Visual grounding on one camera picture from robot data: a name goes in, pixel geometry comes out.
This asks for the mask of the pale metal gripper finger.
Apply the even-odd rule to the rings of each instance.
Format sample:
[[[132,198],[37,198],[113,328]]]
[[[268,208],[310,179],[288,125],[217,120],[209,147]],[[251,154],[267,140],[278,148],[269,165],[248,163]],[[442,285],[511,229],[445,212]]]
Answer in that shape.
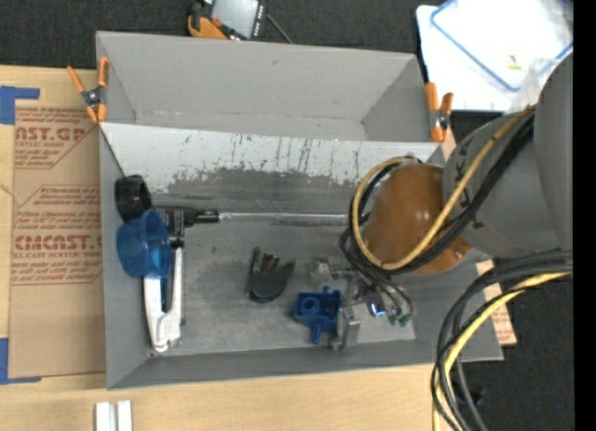
[[[336,332],[330,339],[333,350],[347,349],[358,343],[360,320],[352,308],[340,308]]]

